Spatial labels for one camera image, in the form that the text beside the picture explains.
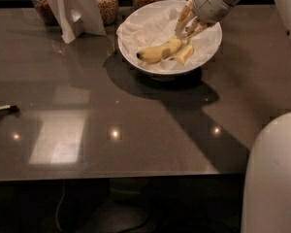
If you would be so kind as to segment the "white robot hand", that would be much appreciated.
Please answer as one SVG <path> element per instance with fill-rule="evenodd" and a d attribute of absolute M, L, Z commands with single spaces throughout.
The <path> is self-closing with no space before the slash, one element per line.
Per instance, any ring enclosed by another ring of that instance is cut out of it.
<path fill-rule="evenodd" d="M 224 0 L 192 0 L 192 8 L 185 5 L 180 12 L 175 35 L 182 40 L 191 39 L 224 19 L 231 9 L 232 6 Z"/>

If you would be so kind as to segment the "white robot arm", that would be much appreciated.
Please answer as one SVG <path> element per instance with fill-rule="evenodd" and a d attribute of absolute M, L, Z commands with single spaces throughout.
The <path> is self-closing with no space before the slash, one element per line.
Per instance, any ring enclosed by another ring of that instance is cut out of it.
<path fill-rule="evenodd" d="M 204 23 L 226 17 L 241 0 L 188 0 L 184 10 Z M 291 44 L 291 0 L 275 0 Z M 270 122 L 248 159 L 241 233 L 291 233 L 291 113 Z"/>

